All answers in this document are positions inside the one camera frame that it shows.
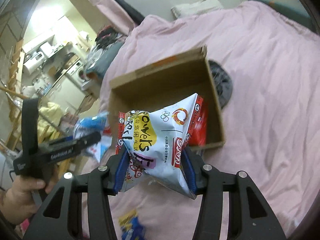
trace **bed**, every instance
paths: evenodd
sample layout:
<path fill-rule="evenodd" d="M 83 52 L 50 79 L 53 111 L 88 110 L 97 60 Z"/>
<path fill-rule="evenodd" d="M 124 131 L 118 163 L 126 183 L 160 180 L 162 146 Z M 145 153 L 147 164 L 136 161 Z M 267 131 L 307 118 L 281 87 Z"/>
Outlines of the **bed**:
<path fill-rule="evenodd" d="M 256 1 L 175 22 L 149 15 L 107 70 L 100 111 L 112 103 L 114 77 L 203 45 L 234 84 L 222 112 L 226 144 L 203 159 L 220 171 L 247 171 L 290 236 L 320 189 L 320 37 L 309 29 Z M 112 154 L 111 147 L 101 163 Z M 97 166 L 89 161 L 83 173 Z M 191 239 L 201 197 L 191 200 L 148 183 L 109 197 L 118 238 L 118 217 L 137 208 L 146 239 Z M 224 201 L 220 239 L 226 239 L 227 214 Z M 85 212 L 83 219 L 88 232 Z"/>

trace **open cardboard box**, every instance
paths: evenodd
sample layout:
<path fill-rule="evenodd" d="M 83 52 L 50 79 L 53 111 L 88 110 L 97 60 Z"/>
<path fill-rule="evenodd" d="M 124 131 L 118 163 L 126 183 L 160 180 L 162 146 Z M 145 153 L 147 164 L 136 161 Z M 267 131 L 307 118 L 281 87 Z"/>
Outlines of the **open cardboard box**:
<path fill-rule="evenodd" d="M 153 112 L 198 93 L 208 104 L 206 145 L 201 148 L 223 146 L 221 110 L 206 54 L 206 47 L 192 49 L 112 79 L 109 121 L 113 144 L 119 112 Z"/>

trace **black and gray round cushion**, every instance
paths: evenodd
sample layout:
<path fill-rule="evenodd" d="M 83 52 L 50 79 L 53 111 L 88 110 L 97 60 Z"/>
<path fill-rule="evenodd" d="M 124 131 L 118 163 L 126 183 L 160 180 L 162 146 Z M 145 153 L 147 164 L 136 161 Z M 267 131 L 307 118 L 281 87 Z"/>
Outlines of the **black and gray round cushion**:
<path fill-rule="evenodd" d="M 221 109 L 229 102 L 233 90 L 232 80 L 228 73 L 216 62 L 209 60 L 211 73 L 216 85 Z"/>

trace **human hand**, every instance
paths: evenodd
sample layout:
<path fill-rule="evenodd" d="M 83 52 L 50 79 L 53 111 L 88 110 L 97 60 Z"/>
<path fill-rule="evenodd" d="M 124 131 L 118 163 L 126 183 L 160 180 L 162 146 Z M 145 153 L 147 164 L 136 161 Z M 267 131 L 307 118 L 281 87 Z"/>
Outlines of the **human hand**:
<path fill-rule="evenodd" d="M 0 211 L 11 224 L 21 224 L 38 210 L 31 192 L 45 188 L 45 192 L 49 194 L 57 182 L 58 171 L 56 167 L 47 186 L 41 179 L 17 176 L 12 184 L 12 188 L 0 199 Z"/>

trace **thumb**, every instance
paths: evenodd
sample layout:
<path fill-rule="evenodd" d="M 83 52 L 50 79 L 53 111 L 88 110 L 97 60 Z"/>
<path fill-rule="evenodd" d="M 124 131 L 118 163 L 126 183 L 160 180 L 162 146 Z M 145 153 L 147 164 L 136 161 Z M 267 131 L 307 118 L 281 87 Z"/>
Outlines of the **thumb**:
<path fill-rule="evenodd" d="M 20 192 L 30 192 L 45 187 L 45 182 L 41 179 L 17 176 L 13 182 L 12 189 Z"/>

